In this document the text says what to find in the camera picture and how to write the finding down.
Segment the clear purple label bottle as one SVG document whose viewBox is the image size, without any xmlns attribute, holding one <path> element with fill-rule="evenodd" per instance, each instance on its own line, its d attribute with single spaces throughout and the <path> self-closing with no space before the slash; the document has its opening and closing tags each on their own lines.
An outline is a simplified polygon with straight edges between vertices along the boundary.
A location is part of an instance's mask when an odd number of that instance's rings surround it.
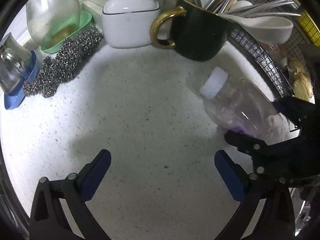
<svg viewBox="0 0 320 240">
<path fill-rule="evenodd" d="M 250 80 L 235 79 L 215 67 L 200 88 L 204 108 L 218 126 L 273 145 L 285 140 L 289 126 L 272 102 Z"/>
</svg>

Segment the ginger root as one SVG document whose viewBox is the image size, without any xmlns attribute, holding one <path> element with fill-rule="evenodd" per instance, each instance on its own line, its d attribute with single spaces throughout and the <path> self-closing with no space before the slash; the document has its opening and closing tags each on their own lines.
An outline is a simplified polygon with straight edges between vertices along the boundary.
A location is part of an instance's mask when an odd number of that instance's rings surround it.
<svg viewBox="0 0 320 240">
<path fill-rule="evenodd" d="M 288 70 L 295 97 L 309 102 L 313 96 L 313 90 L 310 76 L 303 64 L 298 58 L 290 58 Z"/>
</svg>

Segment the white ceramic spoon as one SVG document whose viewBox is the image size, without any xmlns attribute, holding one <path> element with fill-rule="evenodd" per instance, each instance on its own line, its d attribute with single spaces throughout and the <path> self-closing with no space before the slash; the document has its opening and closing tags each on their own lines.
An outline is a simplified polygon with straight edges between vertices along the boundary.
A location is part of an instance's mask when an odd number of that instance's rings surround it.
<svg viewBox="0 0 320 240">
<path fill-rule="evenodd" d="M 227 14 L 218 15 L 221 18 L 236 22 L 257 41 L 270 45 L 284 44 L 290 38 L 293 29 L 293 23 L 283 17 L 243 18 Z"/>
</svg>

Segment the steel wool scrubber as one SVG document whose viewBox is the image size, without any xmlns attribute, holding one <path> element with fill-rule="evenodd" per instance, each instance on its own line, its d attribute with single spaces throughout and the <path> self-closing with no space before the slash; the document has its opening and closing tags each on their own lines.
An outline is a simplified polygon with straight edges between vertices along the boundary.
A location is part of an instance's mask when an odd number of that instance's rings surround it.
<svg viewBox="0 0 320 240">
<path fill-rule="evenodd" d="M 94 25 L 81 30 L 78 35 L 65 39 L 54 57 L 42 60 L 34 81 L 23 85 L 26 97 L 42 95 L 51 98 L 63 83 L 74 80 L 81 72 L 84 62 L 95 53 L 103 40 L 103 34 Z"/>
</svg>

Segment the white lidded sugar jar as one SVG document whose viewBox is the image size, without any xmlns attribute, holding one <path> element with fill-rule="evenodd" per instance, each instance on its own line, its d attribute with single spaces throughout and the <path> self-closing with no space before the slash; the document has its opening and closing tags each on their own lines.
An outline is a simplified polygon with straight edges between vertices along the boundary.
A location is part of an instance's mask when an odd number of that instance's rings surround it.
<svg viewBox="0 0 320 240">
<path fill-rule="evenodd" d="M 113 48 L 150 45 L 150 27 L 159 11 L 156 0 L 108 0 L 102 14 L 106 43 Z"/>
</svg>

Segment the green saucer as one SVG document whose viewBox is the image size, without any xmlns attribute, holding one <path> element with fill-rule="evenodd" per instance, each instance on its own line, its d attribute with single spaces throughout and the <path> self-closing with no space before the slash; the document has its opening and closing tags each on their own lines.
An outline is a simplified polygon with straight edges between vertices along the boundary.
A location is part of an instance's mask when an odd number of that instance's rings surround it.
<svg viewBox="0 0 320 240">
<path fill-rule="evenodd" d="M 65 39 L 76 37 L 80 31 L 90 27 L 93 23 L 93 16 L 87 11 L 81 11 L 80 21 L 77 29 L 73 28 L 71 25 L 61 29 L 53 36 L 53 46 L 50 48 L 40 46 L 40 49 L 46 54 L 55 54 L 60 50 Z"/>
</svg>

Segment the glass carafe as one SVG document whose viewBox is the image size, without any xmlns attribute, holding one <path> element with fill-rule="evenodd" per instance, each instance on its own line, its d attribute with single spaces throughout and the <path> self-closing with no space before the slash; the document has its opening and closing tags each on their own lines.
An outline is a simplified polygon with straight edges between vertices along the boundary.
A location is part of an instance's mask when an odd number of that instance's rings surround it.
<svg viewBox="0 0 320 240">
<path fill-rule="evenodd" d="M 79 0 L 29 0 L 26 3 L 27 27 L 36 44 L 45 48 L 54 45 L 53 36 L 80 21 Z"/>
</svg>

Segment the dark green gold-handled mug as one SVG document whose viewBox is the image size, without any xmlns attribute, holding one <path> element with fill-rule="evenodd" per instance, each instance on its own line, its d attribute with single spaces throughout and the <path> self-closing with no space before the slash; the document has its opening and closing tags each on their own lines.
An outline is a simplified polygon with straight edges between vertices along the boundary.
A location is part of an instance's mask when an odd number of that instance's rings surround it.
<svg viewBox="0 0 320 240">
<path fill-rule="evenodd" d="M 212 59 L 227 42 L 236 23 L 190 3 L 177 0 L 151 24 L 150 39 L 159 49 L 173 49 L 193 61 Z"/>
</svg>

